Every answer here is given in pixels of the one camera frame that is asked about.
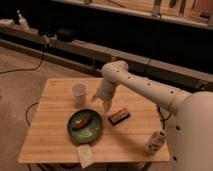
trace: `wooden table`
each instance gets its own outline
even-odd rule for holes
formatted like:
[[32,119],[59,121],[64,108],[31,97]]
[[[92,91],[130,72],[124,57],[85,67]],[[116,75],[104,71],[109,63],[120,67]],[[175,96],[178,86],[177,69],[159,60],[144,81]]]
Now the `wooden table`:
[[20,163],[78,163],[76,146],[67,132],[69,118],[79,108],[74,107],[71,88],[76,83],[87,87],[86,105],[102,115],[103,135],[91,144],[95,162],[160,162],[170,159],[167,145],[155,155],[144,152],[144,143],[161,129],[155,105],[124,86],[117,88],[110,114],[126,107],[131,117],[111,126],[103,115],[102,101],[90,99],[100,84],[98,78],[49,79],[43,90],[18,158]]

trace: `white container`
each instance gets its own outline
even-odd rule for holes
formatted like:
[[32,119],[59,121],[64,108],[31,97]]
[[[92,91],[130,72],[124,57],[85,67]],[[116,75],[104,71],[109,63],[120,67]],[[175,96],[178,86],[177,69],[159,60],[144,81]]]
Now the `white container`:
[[76,84],[72,87],[75,105],[84,105],[86,99],[86,86],[84,84]]
[[149,154],[155,154],[163,146],[166,139],[164,131],[156,131],[152,134],[145,144],[145,151]]
[[19,24],[21,25],[22,29],[24,31],[30,30],[27,20],[22,16],[22,14],[20,13],[20,10],[17,10],[17,13],[18,13],[18,17],[19,17]]

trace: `bottle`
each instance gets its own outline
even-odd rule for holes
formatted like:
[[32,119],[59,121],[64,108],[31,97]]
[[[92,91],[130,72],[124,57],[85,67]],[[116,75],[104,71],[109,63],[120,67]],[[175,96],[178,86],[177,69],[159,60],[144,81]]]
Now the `bottle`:
[[145,144],[145,151],[148,154],[155,154],[163,146],[166,139],[164,131],[156,131]]
[[30,29],[27,20],[21,15],[20,10],[17,10],[18,17],[19,17],[19,24],[21,25],[24,31],[28,31]]

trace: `red food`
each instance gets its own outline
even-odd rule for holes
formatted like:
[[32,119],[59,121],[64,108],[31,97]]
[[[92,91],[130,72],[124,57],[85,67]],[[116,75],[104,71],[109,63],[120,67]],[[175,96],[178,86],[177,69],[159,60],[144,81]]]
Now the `red food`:
[[86,116],[85,118],[83,118],[82,120],[78,121],[73,127],[72,130],[78,130],[83,128],[84,126],[88,125],[90,122],[92,121],[92,116]]

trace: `cable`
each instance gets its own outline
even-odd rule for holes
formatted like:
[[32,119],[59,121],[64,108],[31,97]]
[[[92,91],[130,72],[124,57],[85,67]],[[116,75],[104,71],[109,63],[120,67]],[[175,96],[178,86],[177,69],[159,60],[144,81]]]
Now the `cable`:
[[61,166],[63,169],[73,169],[75,167],[77,167],[79,164],[62,164],[60,163],[59,166]]
[[158,114],[160,115],[161,123],[163,124],[163,130],[164,130],[165,126],[166,126],[166,121],[168,121],[171,118],[172,112],[170,112],[168,117],[164,118],[162,112],[160,111],[160,107],[159,106],[157,106],[157,111],[158,111]]
[[109,1],[109,2],[111,2],[111,3],[113,3],[113,4],[116,4],[116,5],[119,6],[119,7],[126,8],[125,6],[123,6],[123,5],[121,5],[121,4],[117,3],[117,2],[115,2],[115,1],[113,1],[113,0],[106,0],[106,1]]
[[26,119],[26,121],[27,121],[28,126],[30,126],[30,122],[29,122],[29,120],[28,120],[28,111],[29,111],[33,106],[36,106],[37,104],[38,104],[38,102],[31,104],[31,105],[27,108],[27,110],[26,110],[26,112],[25,112],[25,119]]
[[46,169],[44,169],[43,167],[42,167],[42,165],[40,165],[40,164],[36,164],[42,171],[46,171]]
[[148,61],[148,63],[146,64],[146,66],[144,67],[144,70],[143,70],[143,74],[144,74],[144,76],[145,75],[147,75],[147,70],[148,70],[148,67],[149,67],[149,65],[150,65],[150,63],[151,63],[151,61],[152,61],[152,59],[150,58],[149,59],[149,61]]
[[27,164],[28,170],[32,171],[30,164]]
[[29,69],[14,69],[14,70],[3,71],[3,72],[0,72],[0,75],[1,75],[1,74],[11,73],[11,72],[35,71],[35,70],[37,70],[38,68],[40,68],[40,66],[42,65],[42,63],[43,63],[43,61],[44,61],[45,49],[46,49],[46,45],[45,45],[44,50],[43,50],[43,52],[42,52],[41,60],[40,60],[39,64],[38,64],[36,67],[34,67],[34,68],[29,68]]
[[106,171],[109,171],[109,168],[110,168],[110,163],[108,163]]

